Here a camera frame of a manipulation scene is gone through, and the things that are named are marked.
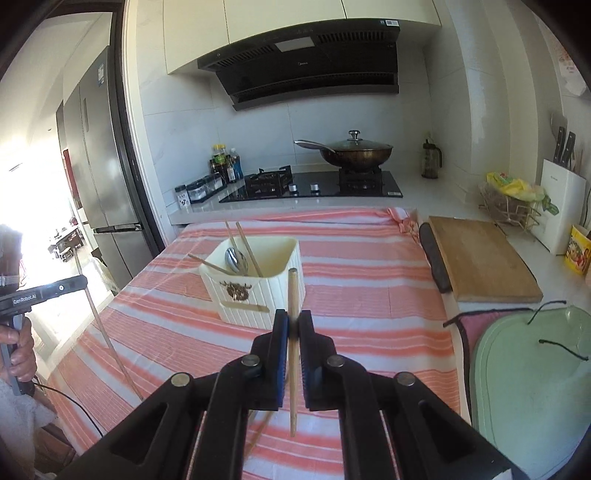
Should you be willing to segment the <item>person left hand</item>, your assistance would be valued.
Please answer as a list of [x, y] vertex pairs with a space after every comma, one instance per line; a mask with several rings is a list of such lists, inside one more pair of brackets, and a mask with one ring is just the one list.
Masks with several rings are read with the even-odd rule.
[[37, 362], [30, 320], [27, 317], [23, 318], [20, 331], [0, 326], [0, 342], [16, 346], [10, 361], [7, 364], [1, 363], [1, 379], [6, 383], [10, 382], [11, 377], [20, 382], [31, 381], [37, 373]]

